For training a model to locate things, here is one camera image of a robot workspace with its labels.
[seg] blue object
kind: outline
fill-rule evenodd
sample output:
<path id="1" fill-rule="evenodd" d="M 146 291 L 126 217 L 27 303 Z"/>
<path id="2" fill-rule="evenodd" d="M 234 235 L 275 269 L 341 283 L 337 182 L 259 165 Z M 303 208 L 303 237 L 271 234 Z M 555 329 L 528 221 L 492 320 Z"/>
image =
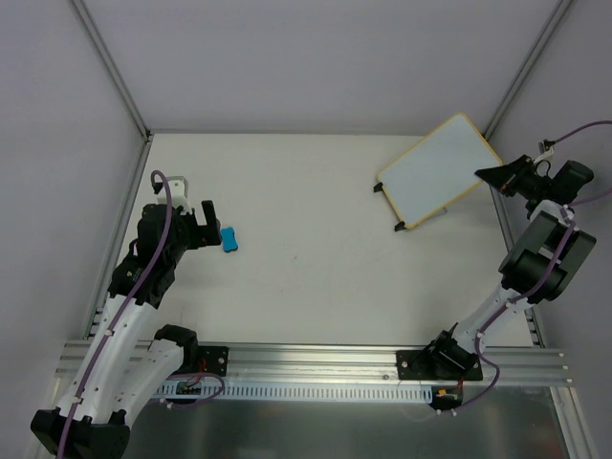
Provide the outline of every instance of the blue object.
<path id="1" fill-rule="evenodd" d="M 238 243 L 236 242 L 236 235 L 234 234 L 232 227 L 221 229 L 221 238 L 223 239 L 223 251 L 237 251 Z"/>

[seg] white tabletop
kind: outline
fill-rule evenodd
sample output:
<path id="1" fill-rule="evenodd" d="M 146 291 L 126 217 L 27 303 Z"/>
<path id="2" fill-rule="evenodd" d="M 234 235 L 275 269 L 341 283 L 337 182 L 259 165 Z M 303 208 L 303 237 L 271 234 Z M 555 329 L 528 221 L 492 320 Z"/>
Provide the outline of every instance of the white tabletop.
<path id="1" fill-rule="evenodd" d="M 121 256 L 154 202 L 156 168 L 187 177 L 201 222 L 199 203 L 211 199 L 239 250 L 186 253 L 143 338 L 174 323 L 211 341 L 426 344 L 466 317 L 499 282 L 506 253 L 489 190 L 397 233 L 372 192 L 377 172 L 418 140 L 156 135 Z M 525 318 L 492 344 L 532 345 Z"/>

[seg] gray floor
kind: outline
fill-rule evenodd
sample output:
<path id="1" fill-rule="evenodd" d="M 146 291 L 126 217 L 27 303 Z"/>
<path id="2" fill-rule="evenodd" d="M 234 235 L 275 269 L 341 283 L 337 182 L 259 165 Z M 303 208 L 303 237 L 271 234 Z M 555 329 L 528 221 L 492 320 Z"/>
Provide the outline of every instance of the gray floor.
<path id="1" fill-rule="evenodd" d="M 124 458 L 565 458 L 549 394 L 495 389 L 456 418 L 427 422 L 415 420 L 430 408 L 409 404 L 219 401 L 172 412 L 150 406 Z"/>

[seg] metal frame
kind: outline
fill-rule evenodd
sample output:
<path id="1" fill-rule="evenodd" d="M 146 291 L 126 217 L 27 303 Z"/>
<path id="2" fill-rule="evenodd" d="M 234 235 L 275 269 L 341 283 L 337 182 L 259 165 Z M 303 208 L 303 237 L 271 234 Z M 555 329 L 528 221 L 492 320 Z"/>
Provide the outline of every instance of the metal frame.
<path id="1" fill-rule="evenodd" d="M 513 102 L 520 94 L 529 75 L 538 63 L 544 49 L 575 3 L 576 0 L 559 0 L 557 2 L 492 115 L 492 119 L 484 132 L 486 140 L 491 139 L 503 121 Z M 125 199 L 121 204 L 120 218 L 113 227 L 112 243 L 105 256 L 102 275 L 98 280 L 95 294 L 93 295 L 92 314 L 84 334 L 87 337 L 91 331 L 95 315 L 98 313 L 99 308 L 102 307 L 106 294 L 106 286 L 119 258 L 122 237 L 127 228 L 132 207 L 134 206 L 152 137 L 151 130 L 149 130 L 144 122 L 138 106 L 133 100 L 113 57 L 109 53 L 85 1 L 69 0 L 69 4 L 92 43 L 106 73 L 115 85 L 125 109 L 143 138 L 143 146 L 138 159 L 135 161 L 130 184 L 126 189 Z M 172 132 L 192 131 L 178 130 Z M 504 242 L 509 250 L 514 244 L 514 239 L 504 202 L 497 193 L 493 193 L 492 198 Z M 502 368 L 502 378 L 499 384 L 507 386 L 529 385 L 551 387 L 551 394 L 557 408 L 559 428 L 563 433 L 570 457 L 580 459 L 597 457 L 593 442 L 583 421 L 575 389 L 571 387 L 572 380 L 567 378 L 567 365 L 564 364 L 562 353 L 558 350 L 545 347 L 546 337 L 541 327 L 541 320 L 538 320 L 536 308 L 534 308 L 528 320 L 535 334 L 535 342 L 540 347 L 488 349 L 488 355 L 494 361 L 497 361 Z M 142 353 L 147 345 L 148 341 L 139 342 L 132 357 L 132 364 L 142 357 Z M 67 381 L 63 378 L 64 376 L 73 374 L 76 371 L 88 346 L 89 341 L 69 341 L 66 343 L 64 354 L 56 373 L 60 384 Z M 231 351 L 231 365 L 229 366 L 228 379 L 230 381 L 251 381 L 262 383 L 263 385 L 290 382 L 350 384 L 359 381 L 359 383 L 395 384 L 399 386 L 400 383 L 403 383 L 398 381 L 395 369 L 395 351 L 399 349 L 397 347 L 242 343 L 229 344 L 229 347 Z M 409 348 L 418 349 L 419 346 L 402 347 L 402 349 Z M 483 382 L 470 382 L 470 384 L 487 384 L 492 376 L 492 371 L 488 366 L 484 367 L 483 371 L 485 373 L 485 380 Z"/>

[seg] white board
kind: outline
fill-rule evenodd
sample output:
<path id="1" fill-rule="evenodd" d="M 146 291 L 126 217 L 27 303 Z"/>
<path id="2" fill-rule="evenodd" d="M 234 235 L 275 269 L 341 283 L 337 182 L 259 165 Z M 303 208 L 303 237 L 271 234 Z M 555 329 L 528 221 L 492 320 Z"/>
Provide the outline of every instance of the white board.
<path id="1" fill-rule="evenodd" d="M 457 114 L 383 169 L 378 180 L 410 229 L 480 184 L 474 171 L 501 164 L 468 117 Z"/>
<path id="2" fill-rule="evenodd" d="M 143 338 L 174 323 L 212 341 L 425 344 L 465 317 L 506 253 L 489 191 L 400 233 L 372 192 L 376 171 L 418 140 L 156 135 L 126 240 L 158 168 L 187 177 L 200 221 L 196 205 L 211 199 L 239 249 L 186 253 Z M 524 317 L 494 343 L 531 345 Z"/>

